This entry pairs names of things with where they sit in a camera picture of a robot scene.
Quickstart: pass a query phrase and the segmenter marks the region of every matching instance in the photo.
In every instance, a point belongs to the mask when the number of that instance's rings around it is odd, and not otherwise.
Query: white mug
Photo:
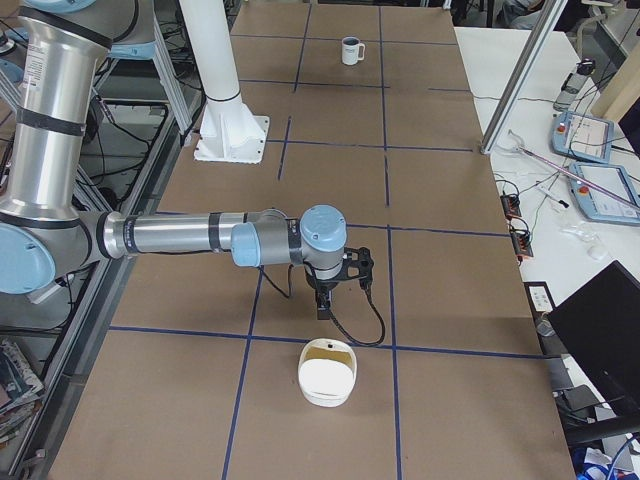
[[[356,37],[344,37],[342,39],[342,63],[355,65],[364,60],[364,43]]]

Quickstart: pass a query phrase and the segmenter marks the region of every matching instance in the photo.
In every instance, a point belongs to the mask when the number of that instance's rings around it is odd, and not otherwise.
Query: black monitor
[[[640,282],[614,261],[548,318],[616,415],[636,419],[640,414]],[[640,424],[632,422],[625,428],[635,432]]]

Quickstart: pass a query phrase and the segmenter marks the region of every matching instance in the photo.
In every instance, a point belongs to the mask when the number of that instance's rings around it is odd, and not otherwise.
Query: label
[[[529,294],[531,295],[531,301],[533,302],[533,307],[536,309],[536,312],[550,312],[553,310],[553,306],[544,287],[529,287]]]
[[[27,89],[40,90],[45,74],[46,47],[43,44],[30,44],[24,68],[22,86]]]

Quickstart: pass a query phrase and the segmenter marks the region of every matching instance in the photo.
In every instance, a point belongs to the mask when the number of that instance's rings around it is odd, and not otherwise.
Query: blue cable
[[[613,460],[611,461],[611,467],[609,468],[609,473],[607,473],[607,477],[605,478],[605,480],[611,480],[612,474],[615,471],[615,466],[616,466],[616,462],[618,461],[618,458],[620,458],[620,455],[622,455],[622,452],[624,452],[624,450],[631,444],[631,442],[633,442],[636,438],[638,438],[638,434],[633,435],[631,438],[627,439],[626,442],[624,442],[622,444],[622,446],[620,447],[620,450],[618,450],[615,454],[615,456],[613,457]]]

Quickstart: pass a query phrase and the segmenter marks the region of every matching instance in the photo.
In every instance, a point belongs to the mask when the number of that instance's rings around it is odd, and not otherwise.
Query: white table
[[[463,27],[455,30],[484,132],[529,32]],[[578,61],[566,35],[553,32],[532,75],[520,92],[521,99],[518,100],[498,145],[506,148],[515,145],[513,137],[508,134],[509,129],[512,129],[523,137],[529,150],[559,165],[563,164],[564,157],[553,153],[550,147],[553,115],[557,113],[553,110],[552,103],[526,99],[555,100],[564,79]],[[587,82],[578,98],[592,86],[593,82]],[[573,109],[588,113],[593,103],[594,95],[590,95],[579,104],[574,103]],[[616,125],[614,138],[621,137],[624,134]],[[617,140],[614,144],[631,148],[626,139]],[[491,163],[496,174],[514,182],[521,190],[549,177],[555,171],[534,159],[505,155],[498,149],[491,153]],[[628,173],[640,178],[640,160],[636,156],[613,150],[611,163],[623,165]],[[564,209],[550,199],[542,204],[533,233],[534,258],[525,260],[520,268],[523,281],[546,281],[554,301],[560,304],[614,259],[619,260],[636,278],[640,278],[640,227],[588,222],[570,192],[568,180],[561,176],[552,187],[550,183],[546,182],[543,186],[550,188],[569,203],[570,207]],[[513,191],[508,185],[505,190],[508,193]],[[545,195],[537,189],[528,190],[520,197],[523,218],[530,227],[534,226],[536,210],[544,198]],[[585,235],[590,237],[589,241],[581,239]],[[596,244],[604,247],[607,252],[600,260],[589,255],[590,248]],[[590,385],[598,395],[573,359],[568,358],[565,363],[576,385]],[[640,460],[634,458],[634,461],[636,471],[640,471]]]

